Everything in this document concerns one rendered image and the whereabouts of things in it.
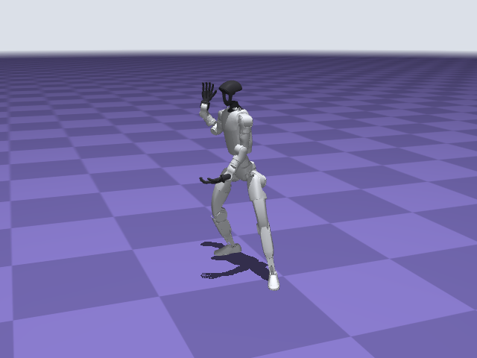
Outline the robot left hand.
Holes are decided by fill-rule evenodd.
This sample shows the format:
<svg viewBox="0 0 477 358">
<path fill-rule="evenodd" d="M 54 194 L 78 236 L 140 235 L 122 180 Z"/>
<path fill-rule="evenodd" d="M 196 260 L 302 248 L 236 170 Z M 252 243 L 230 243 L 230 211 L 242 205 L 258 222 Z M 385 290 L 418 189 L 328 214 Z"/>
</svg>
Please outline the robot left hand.
<svg viewBox="0 0 477 358">
<path fill-rule="evenodd" d="M 229 180 L 230 178 L 231 178 L 230 174 L 225 174 L 225 175 L 221 175 L 219 178 L 215 178 L 215 179 L 207 178 L 207 180 L 203 180 L 203 178 L 200 177 L 200 181 L 205 184 L 207 183 L 214 184 L 214 183 L 220 183 L 220 182 L 225 183 L 225 180 Z"/>
</svg>

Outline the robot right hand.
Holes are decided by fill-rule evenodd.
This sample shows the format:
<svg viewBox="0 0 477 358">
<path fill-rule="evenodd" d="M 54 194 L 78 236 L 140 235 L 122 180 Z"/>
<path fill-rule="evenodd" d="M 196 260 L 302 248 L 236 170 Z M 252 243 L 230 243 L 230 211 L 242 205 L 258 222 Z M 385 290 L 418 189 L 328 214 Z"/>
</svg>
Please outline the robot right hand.
<svg viewBox="0 0 477 358">
<path fill-rule="evenodd" d="M 212 94 L 214 84 L 212 84 L 212 89 L 210 91 L 211 83 L 209 82 L 209 89 L 207 90 L 208 83 L 206 82 L 206 89 L 204 91 L 204 82 L 202 84 L 203 84 L 203 92 L 202 92 L 203 101 L 201 101 L 200 106 L 202 103 L 208 104 L 207 106 L 207 110 L 208 110 L 210 105 L 209 101 L 212 100 L 212 97 L 217 93 L 217 90 L 215 90 L 214 93 Z"/>
</svg>

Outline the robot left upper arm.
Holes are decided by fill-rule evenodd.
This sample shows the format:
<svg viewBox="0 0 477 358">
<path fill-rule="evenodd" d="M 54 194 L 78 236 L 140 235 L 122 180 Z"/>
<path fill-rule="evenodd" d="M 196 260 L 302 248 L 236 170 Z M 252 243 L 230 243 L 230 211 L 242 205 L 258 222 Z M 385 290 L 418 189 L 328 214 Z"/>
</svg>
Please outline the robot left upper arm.
<svg viewBox="0 0 477 358">
<path fill-rule="evenodd" d="M 239 155 L 240 149 L 246 147 L 248 150 L 248 145 L 250 141 L 250 130 L 253 126 L 252 116 L 247 115 L 246 113 L 241 113 L 238 115 L 238 125 L 240 127 L 239 139 L 240 144 L 234 148 L 234 152 Z"/>
</svg>

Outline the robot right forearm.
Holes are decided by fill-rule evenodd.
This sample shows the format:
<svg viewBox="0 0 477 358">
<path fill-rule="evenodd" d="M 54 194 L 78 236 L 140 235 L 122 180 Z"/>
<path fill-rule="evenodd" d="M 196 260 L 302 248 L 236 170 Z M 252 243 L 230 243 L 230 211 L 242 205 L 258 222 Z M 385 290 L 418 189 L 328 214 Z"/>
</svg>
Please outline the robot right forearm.
<svg viewBox="0 0 477 358">
<path fill-rule="evenodd" d="M 217 121 L 210 115 L 209 111 L 207 110 L 207 106 L 208 104 L 201 104 L 199 115 L 201 118 L 203 118 L 207 126 L 211 126 L 217 123 Z"/>
</svg>

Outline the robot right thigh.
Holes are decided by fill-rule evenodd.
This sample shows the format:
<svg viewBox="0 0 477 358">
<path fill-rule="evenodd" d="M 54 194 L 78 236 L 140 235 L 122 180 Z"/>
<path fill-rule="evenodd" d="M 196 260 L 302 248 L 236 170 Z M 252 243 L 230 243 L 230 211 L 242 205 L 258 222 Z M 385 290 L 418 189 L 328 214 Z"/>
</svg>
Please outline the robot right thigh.
<svg viewBox="0 0 477 358">
<path fill-rule="evenodd" d="M 223 175 L 226 171 L 227 168 L 223 170 L 221 175 Z M 224 204 L 227 199 L 227 196 L 230 193 L 230 187 L 232 186 L 231 182 L 235 182 L 238 180 L 239 179 L 234 174 L 232 180 L 225 181 L 225 183 L 220 182 L 215 184 L 215 188 L 212 193 L 212 215 L 216 221 L 222 222 L 227 218 L 227 211 L 222 207 L 222 205 Z"/>
</svg>

